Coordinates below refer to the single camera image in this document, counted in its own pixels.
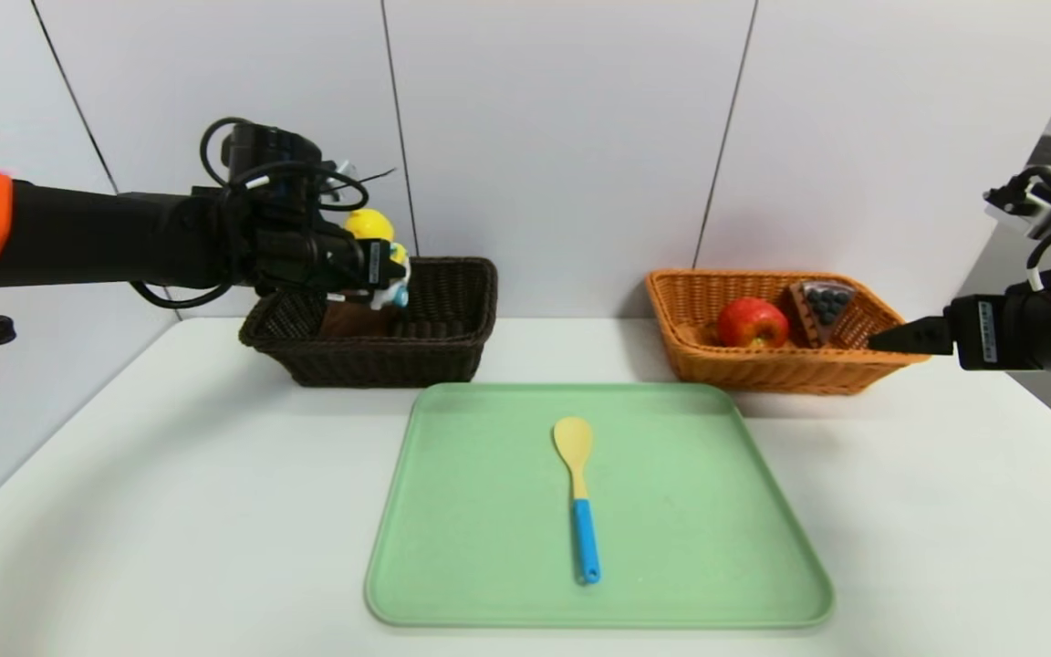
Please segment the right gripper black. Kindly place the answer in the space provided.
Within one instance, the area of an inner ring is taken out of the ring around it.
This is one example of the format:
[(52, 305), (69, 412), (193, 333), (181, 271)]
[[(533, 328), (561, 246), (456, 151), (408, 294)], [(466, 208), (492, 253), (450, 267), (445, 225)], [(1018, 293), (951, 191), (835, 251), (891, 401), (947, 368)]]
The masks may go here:
[(1051, 371), (1051, 290), (959, 297), (945, 317), (918, 319), (872, 334), (868, 349), (952, 355), (954, 342), (965, 370)]

